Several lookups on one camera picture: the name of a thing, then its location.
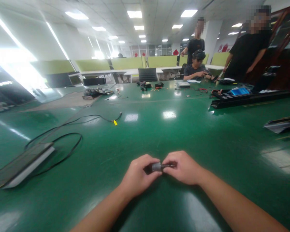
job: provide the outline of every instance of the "green tabletop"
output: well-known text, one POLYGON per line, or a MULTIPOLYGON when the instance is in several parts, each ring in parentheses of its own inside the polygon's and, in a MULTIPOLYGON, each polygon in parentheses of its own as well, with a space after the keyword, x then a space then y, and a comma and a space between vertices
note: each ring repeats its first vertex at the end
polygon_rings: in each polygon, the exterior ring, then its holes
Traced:
MULTIPOLYGON (((49 142, 78 132, 84 139, 59 166, 16 188, 0 190, 0 232, 69 231, 120 183, 133 159, 148 153, 163 160, 176 150, 185 150, 290 230, 290 167, 284 168, 290 165, 290 139, 276 140, 284 135, 263 128, 269 120, 290 116, 290 98, 215 110, 209 94, 176 91, 176 82, 164 83, 163 89, 147 92, 135 83, 117 84, 112 89, 128 98, 102 96, 91 107, 22 113, 17 107, 1 113, 0 168, 49 128, 90 114, 112 120, 123 112, 117 126, 98 118, 45 137, 49 142)), ((217 88, 207 82, 192 87, 217 88)), ((40 170, 62 159, 77 140, 71 136, 58 141, 40 170)), ((199 187, 163 175, 128 205, 114 230, 231 229, 199 187)))

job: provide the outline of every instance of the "black cable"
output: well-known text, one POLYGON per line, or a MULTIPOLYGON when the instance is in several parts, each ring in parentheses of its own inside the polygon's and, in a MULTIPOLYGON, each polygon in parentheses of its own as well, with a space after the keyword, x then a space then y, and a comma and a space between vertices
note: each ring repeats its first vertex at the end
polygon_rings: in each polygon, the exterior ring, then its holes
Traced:
MULTIPOLYGON (((120 119, 121 115, 122 115, 122 112, 120 112, 119 117, 118 117, 117 119, 115 119, 115 121, 117 121, 118 119, 120 119)), ((41 137, 42 135, 45 135, 46 133, 48 133, 48 132, 50 132, 50 131, 52 131, 52 130, 54 130, 54 129, 56 129, 56 128, 60 128, 60 127, 66 126, 66 125, 68 125, 68 124, 70 124, 70 123, 76 122, 77 120, 79 120, 79 119, 81 119, 81 118, 90 117, 90 116, 98 116, 98 117, 100 117, 100 118, 102 118, 102 119, 104 119, 104 120, 106 120, 106 121, 108 121, 108 122, 113 122, 113 121, 114 121, 114 120, 108 120, 108 119, 106 119, 106 118, 104 118, 104 117, 102 117, 101 115, 98 115, 98 114, 92 114, 92 115, 82 116, 82 117, 79 117, 78 119, 76 119, 76 120, 74 120, 74 121, 64 123, 64 124, 62 124, 61 126, 54 127, 54 128, 49 129, 48 131, 45 131, 44 133, 42 133, 42 134, 38 135, 37 137, 35 137, 34 139, 30 140, 30 141, 26 144, 26 146, 25 146, 24 149, 27 150, 28 146, 29 146, 33 141, 35 141, 37 138, 41 137)))
POLYGON ((32 177, 36 177, 36 176, 39 176, 39 175, 41 175, 41 174, 43 174, 43 173, 46 173, 47 171, 49 171, 49 170, 51 170, 52 168, 56 167, 57 165, 61 164, 63 161, 65 161, 66 159, 68 159, 68 158, 72 155, 72 153, 74 152, 75 148, 78 146, 78 144, 79 144, 79 143, 81 142, 81 140, 83 139, 83 136, 82 136, 80 133, 76 133, 76 132, 68 133, 68 134, 65 134, 65 135, 62 135, 62 136, 56 138, 56 139, 53 140, 52 142, 56 142, 56 141, 58 141, 59 139, 62 139, 62 138, 66 137, 66 136, 68 136, 68 135, 71 135, 71 134, 78 134, 78 135, 80 136, 80 138, 79 138, 79 140, 77 141, 77 143, 74 145, 74 147, 71 149, 71 151, 66 155, 66 157, 63 158, 62 160, 60 160, 59 162, 53 164, 52 166, 48 167, 46 170, 44 170, 44 171, 42 171, 42 172, 40 172, 40 173, 38 173, 38 174, 35 174, 35 175, 32 176, 32 177))

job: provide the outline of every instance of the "man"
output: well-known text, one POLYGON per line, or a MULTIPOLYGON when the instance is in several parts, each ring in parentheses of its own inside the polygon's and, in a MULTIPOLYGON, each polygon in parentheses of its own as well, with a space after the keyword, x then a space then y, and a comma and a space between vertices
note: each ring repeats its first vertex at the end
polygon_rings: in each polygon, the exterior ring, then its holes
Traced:
POLYGON ((249 33, 239 37, 230 50, 223 69, 225 77, 240 82, 261 60, 271 38, 270 30, 266 30, 270 11, 268 6, 262 6, 254 14, 249 22, 249 33))
MULTIPOLYGON (((136 196, 144 192, 162 172, 147 175, 144 168, 159 162, 150 155, 133 160, 121 184, 99 203, 71 232, 110 231, 123 209, 136 196)), ((164 173, 187 185, 199 185, 216 206, 233 231, 288 231, 255 203, 230 185, 197 164, 186 152, 168 154, 163 164, 176 163, 164 173)))
POLYGON ((205 42, 203 39, 200 38, 200 36, 204 30, 204 24, 205 24, 205 20, 203 17, 201 17, 197 20, 195 38, 189 40, 187 43, 187 46, 181 52, 181 56, 184 56, 188 53, 187 64, 192 64, 192 54, 195 51, 197 51, 199 49, 201 49, 202 51, 205 50, 205 42))
POLYGON ((217 79, 217 77, 212 76, 206 71, 205 65, 202 64, 204 58, 205 53, 201 49, 192 54, 192 64, 187 65, 184 70, 184 80, 200 79, 205 77, 214 82, 217 79))

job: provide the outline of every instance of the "white wall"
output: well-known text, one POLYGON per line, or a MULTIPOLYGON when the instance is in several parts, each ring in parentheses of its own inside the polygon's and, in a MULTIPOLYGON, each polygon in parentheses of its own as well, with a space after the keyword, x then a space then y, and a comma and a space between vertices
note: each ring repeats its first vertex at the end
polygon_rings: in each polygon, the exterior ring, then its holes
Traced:
POLYGON ((264 5, 272 6, 272 12, 279 11, 290 6, 290 0, 266 0, 264 5))

